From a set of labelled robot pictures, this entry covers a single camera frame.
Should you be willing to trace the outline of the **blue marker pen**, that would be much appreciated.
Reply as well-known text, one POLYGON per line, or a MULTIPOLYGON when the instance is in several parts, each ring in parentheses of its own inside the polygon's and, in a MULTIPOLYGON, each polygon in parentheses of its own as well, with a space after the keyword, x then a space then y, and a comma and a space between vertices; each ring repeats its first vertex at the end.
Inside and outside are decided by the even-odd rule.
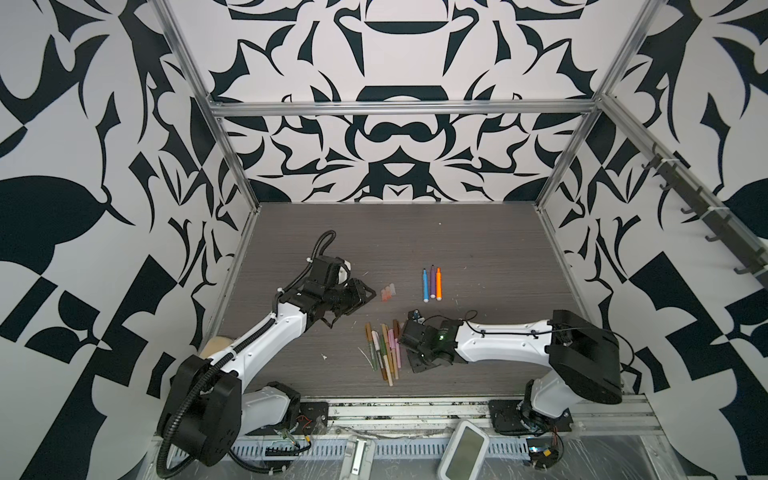
POLYGON ((423 302, 428 303, 430 300, 430 276, 427 269, 422 270, 422 287, 423 287, 423 302))

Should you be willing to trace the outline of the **purple marker pen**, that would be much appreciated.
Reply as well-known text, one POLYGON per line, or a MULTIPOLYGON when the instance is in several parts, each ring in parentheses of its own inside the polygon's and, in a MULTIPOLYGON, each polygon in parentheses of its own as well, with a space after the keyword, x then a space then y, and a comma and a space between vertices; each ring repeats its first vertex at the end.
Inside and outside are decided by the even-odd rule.
POLYGON ((428 288, 429 288, 429 295, 431 299, 435 299, 437 294, 436 274, 437 274, 436 267, 434 265, 431 265, 428 272, 428 288))

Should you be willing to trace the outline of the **orange marker pen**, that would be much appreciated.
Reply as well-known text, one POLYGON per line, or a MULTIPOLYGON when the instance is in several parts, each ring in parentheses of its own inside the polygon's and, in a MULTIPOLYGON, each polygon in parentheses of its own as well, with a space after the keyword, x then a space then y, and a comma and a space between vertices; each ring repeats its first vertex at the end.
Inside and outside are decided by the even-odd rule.
POLYGON ((443 295, 442 295, 442 271, 440 267, 437 267, 435 269, 433 287, 434 287, 434 297, 436 298, 437 301, 441 301, 443 298, 443 295))

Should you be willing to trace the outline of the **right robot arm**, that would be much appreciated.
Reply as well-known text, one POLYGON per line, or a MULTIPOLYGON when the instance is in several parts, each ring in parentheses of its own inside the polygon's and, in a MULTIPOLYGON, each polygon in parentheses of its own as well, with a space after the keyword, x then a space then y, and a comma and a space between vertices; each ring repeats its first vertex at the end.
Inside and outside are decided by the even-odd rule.
POLYGON ((397 340, 415 373, 443 365, 509 361, 546 367, 526 385, 516 410, 528 430, 554 422, 581 401, 603 405, 622 402, 620 342, 623 338, 569 310, 524 324, 483 324, 472 318, 409 313, 397 340))

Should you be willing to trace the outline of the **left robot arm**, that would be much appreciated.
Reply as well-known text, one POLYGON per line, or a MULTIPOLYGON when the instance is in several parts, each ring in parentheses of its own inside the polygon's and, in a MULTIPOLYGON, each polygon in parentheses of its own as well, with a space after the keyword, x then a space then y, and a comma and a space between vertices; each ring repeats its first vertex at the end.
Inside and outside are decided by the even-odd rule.
POLYGON ((377 293, 351 275, 350 264, 316 254, 288 286, 277 290, 271 311, 229 346, 208 356, 192 355, 178 367, 156 433, 159 478, 170 479, 191 463, 213 466, 236 439, 264 427, 291 429, 300 394, 279 382, 252 393, 255 376, 315 323, 333 326, 377 293))

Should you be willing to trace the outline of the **gold cap green pen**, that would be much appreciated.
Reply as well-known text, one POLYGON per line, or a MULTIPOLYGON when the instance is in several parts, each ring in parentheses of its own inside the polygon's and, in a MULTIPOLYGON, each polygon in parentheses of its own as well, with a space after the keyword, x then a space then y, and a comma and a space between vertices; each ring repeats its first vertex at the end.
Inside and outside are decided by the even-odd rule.
POLYGON ((368 347, 369 347, 369 353, 370 353, 370 360, 371 360, 372 368, 373 368, 374 371, 378 371, 378 363, 377 363, 377 360, 376 360, 376 352, 375 352, 375 347, 374 347, 374 342, 373 342, 373 336, 372 336, 372 330, 371 330, 370 323, 366 323, 365 324, 365 334, 366 334, 366 339, 367 339, 367 343, 368 343, 368 347))

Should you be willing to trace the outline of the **pink cap beige pen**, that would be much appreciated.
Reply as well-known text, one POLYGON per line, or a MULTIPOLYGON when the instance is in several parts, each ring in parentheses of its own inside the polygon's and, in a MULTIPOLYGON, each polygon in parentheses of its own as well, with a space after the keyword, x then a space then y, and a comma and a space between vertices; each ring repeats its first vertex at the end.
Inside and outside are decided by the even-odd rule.
POLYGON ((389 345, 390 345, 390 351, 391 351, 390 356, 391 356, 392 363, 393 363, 394 377, 395 377, 396 380, 398 380, 399 379, 399 371, 400 371, 400 360, 399 360, 399 357, 398 357, 398 354, 399 354, 398 346, 397 346, 397 342, 396 342, 396 338, 395 338, 395 333, 394 333, 393 329, 390 329, 388 331, 388 336, 389 336, 389 345))

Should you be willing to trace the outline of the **green cap beige pen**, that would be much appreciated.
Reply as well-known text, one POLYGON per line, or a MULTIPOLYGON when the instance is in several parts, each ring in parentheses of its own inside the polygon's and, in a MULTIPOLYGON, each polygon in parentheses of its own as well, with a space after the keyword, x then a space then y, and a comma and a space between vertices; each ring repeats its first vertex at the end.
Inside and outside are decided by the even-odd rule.
POLYGON ((393 376, 393 374, 391 372, 391 367, 390 367, 390 363, 389 363, 389 356, 388 356, 388 351, 387 351, 386 343, 385 343, 385 341, 383 339, 383 335, 378 335, 377 338, 379 339, 378 340, 379 351, 380 351, 380 356, 381 356, 382 363, 384 365, 384 371, 385 371, 387 383, 388 383, 388 386, 392 387, 394 385, 394 380, 393 380, 394 376, 393 376))

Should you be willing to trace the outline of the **tan cap beige pen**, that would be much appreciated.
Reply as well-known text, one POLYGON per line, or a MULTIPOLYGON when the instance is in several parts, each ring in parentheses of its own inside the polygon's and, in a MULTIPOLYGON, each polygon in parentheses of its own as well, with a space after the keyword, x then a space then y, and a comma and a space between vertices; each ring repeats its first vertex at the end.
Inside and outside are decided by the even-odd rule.
POLYGON ((394 373, 396 372, 396 364, 395 364, 395 359, 394 359, 394 356, 393 356, 394 354, 393 354, 393 351, 392 351, 392 348, 391 348, 391 344, 390 344, 390 340, 389 340, 389 335, 388 335, 389 334, 389 329, 388 329, 388 327, 385 324, 381 325, 381 329, 382 329, 382 333, 383 333, 383 337, 384 337, 385 348, 386 348, 386 355, 387 355, 387 358, 388 358, 388 364, 389 364, 389 367, 390 367, 390 371, 392 372, 392 375, 393 375, 392 378, 394 378, 394 373))

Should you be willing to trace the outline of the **beige foam pad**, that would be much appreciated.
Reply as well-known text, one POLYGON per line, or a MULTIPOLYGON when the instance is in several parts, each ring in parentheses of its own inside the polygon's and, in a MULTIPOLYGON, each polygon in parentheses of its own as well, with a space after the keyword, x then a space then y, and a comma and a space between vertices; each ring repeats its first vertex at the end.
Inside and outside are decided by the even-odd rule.
POLYGON ((234 342, 233 339, 224 336, 212 337, 199 352, 201 358, 208 358, 217 352, 228 348, 234 342))

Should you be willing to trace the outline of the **white plastic clip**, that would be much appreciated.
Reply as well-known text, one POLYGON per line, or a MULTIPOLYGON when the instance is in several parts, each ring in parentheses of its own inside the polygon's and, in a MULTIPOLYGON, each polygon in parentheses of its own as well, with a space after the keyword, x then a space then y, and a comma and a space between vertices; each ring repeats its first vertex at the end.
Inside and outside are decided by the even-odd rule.
POLYGON ((344 450, 340 480, 369 480, 377 444, 375 440, 351 437, 344 450))

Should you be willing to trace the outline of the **small circuit board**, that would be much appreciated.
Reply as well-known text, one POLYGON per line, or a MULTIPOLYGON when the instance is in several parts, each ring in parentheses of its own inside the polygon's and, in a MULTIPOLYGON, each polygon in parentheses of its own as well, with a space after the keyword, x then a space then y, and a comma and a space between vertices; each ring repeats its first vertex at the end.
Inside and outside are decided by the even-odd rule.
POLYGON ((536 470, 550 470, 564 456, 565 444, 558 436, 536 437, 526 440, 529 460, 527 464, 536 470))

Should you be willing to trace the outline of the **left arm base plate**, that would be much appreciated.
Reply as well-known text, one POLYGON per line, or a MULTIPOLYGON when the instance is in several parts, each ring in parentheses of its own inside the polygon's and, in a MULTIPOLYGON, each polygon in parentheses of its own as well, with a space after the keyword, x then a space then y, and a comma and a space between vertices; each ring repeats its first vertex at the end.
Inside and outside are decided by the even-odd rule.
POLYGON ((322 435, 327 431, 328 419, 328 402, 301 401, 289 406, 285 428, 294 435, 322 435))

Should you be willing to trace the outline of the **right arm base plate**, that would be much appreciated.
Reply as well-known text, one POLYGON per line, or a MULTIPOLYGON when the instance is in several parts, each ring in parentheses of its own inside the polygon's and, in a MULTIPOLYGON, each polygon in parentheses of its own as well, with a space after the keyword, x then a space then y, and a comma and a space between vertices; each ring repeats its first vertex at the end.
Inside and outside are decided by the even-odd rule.
POLYGON ((573 421, 568 409, 557 418, 536 412, 525 400, 490 400, 489 415, 493 430, 506 436, 541 436, 557 430, 571 432, 573 421))

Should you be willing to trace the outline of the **black coat hook rail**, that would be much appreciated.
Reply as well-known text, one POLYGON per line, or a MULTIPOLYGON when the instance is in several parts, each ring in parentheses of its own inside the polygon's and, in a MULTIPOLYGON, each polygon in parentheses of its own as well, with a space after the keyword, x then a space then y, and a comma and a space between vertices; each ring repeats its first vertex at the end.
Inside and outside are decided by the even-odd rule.
POLYGON ((767 246, 736 213, 718 199, 691 170, 677 158, 663 158, 652 149, 653 156, 642 168, 659 176, 660 189, 673 192, 683 202, 680 209, 686 220, 702 222, 709 231, 705 240, 722 244, 739 262, 736 275, 752 276, 767 289, 767 246))

